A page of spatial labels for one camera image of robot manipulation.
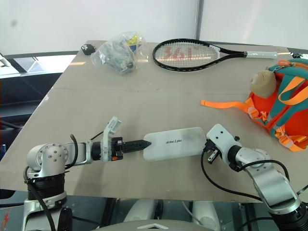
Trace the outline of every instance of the tennis racket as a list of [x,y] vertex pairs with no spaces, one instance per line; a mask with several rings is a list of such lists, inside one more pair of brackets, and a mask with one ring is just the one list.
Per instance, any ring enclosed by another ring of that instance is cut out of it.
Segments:
[[172,71],[197,71],[232,58],[275,59],[277,52],[232,51],[210,43],[178,38],[164,41],[153,50],[157,65]]

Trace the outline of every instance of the white racket grip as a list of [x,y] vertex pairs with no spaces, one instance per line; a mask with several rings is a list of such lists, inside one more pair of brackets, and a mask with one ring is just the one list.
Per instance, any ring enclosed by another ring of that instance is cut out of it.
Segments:
[[268,51],[246,51],[246,58],[256,58],[256,59],[277,59],[277,52]]
[[12,66],[9,61],[7,61],[2,55],[0,55],[0,61],[5,65],[5,66]]

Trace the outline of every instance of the buckle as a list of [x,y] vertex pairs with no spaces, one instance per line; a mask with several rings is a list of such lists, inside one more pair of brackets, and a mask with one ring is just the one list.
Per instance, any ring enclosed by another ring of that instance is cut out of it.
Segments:
[[259,112],[258,112],[258,110],[257,110],[256,108],[254,108],[254,107],[249,107],[248,110],[247,110],[247,113],[248,113],[248,115],[249,115],[249,117],[250,117],[251,119],[256,119],[256,118],[259,117]]
[[286,148],[290,148],[293,146],[294,142],[287,135],[283,135],[279,138],[279,143]]

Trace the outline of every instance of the tennis racket handle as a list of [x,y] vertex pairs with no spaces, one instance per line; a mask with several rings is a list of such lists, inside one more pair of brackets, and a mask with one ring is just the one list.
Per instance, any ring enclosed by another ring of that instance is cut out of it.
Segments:
[[277,52],[268,51],[246,51],[246,58],[256,58],[256,59],[277,59]]

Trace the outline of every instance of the table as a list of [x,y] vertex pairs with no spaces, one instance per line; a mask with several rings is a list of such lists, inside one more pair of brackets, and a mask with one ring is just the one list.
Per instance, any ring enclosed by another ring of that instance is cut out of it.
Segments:
[[[99,47],[103,41],[88,41]],[[154,43],[149,43],[150,51]],[[232,50],[288,52],[283,47],[223,45]],[[289,59],[289,54],[279,59]],[[241,138],[243,146],[266,150],[272,159],[289,170],[292,187],[301,189],[308,152],[292,153],[263,128],[237,109],[213,109],[200,105],[210,101],[244,101],[254,73],[277,60],[230,59],[205,70],[172,72],[149,62],[139,70],[120,76],[105,66],[93,67],[81,51],[42,100],[0,162],[1,188],[26,190],[22,172],[27,152],[38,144],[87,141],[104,129],[112,116],[122,125],[116,136],[124,141],[142,139],[145,134],[177,128],[201,127],[207,133],[221,123]],[[218,184],[233,190],[257,194],[245,172],[236,173],[221,160],[206,165]],[[73,167],[65,175],[70,195],[120,198],[155,198],[204,201],[254,201],[225,193],[211,185],[200,167],[200,156],[146,162],[142,152],[126,154],[121,161]],[[308,193],[302,195],[308,200]]]

